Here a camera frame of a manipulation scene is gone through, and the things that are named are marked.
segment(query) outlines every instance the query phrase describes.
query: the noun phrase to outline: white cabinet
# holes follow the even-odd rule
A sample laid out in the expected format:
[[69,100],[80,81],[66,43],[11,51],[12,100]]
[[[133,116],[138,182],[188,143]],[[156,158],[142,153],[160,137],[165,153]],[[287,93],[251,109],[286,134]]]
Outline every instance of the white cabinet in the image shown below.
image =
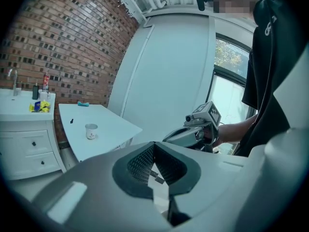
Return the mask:
[[30,113],[32,92],[22,91],[16,97],[5,94],[0,90],[0,99],[6,103],[17,101],[21,110],[0,109],[0,164],[4,176],[16,180],[57,170],[65,172],[54,130],[56,95],[51,94],[49,113]]

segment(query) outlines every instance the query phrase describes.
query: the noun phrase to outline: person's hand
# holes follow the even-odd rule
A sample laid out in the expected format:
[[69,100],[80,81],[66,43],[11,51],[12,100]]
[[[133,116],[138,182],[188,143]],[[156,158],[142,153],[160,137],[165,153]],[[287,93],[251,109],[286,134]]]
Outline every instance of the person's hand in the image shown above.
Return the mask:
[[[225,142],[224,141],[225,135],[226,135],[225,127],[219,126],[219,128],[218,128],[218,139],[212,144],[212,147],[215,148],[215,147],[218,147],[219,145],[223,144]],[[209,128],[204,129],[204,137],[211,139],[211,131],[210,131]]]

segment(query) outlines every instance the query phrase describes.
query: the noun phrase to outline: white table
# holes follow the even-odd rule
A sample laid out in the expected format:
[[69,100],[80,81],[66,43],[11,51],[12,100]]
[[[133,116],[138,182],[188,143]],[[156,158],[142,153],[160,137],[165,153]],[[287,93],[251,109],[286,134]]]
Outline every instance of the white table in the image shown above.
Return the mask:
[[[114,150],[142,131],[102,105],[59,104],[59,111],[65,134],[79,162]],[[97,124],[95,139],[87,139],[85,124]]]

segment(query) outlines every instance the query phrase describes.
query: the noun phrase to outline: chrome faucet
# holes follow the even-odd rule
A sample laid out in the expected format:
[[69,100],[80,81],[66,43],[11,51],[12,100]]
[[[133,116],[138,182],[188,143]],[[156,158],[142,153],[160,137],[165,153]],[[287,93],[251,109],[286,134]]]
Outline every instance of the chrome faucet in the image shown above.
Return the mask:
[[16,68],[10,69],[9,73],[8,73],[8,76],[11,76],[12,70],[15,70],[14,85],[13,85],[13,96],[16,96],[17,95],[17,91],[16,91],[17,69]]

